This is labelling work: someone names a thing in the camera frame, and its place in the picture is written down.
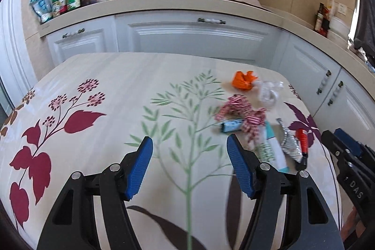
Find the person's hand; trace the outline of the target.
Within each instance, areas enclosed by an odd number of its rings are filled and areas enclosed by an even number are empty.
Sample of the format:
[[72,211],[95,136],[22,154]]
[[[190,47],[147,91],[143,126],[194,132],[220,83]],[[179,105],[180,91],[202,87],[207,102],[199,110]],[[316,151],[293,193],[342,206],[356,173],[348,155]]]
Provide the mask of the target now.
[[355,207],[352,208],[352,211],[348,215],[345,224],[341,228],[341,239],[345,241],[351,233],[355,232],[357,237],[360,237],[365,231],[365,226],[362,223],[360,216]]

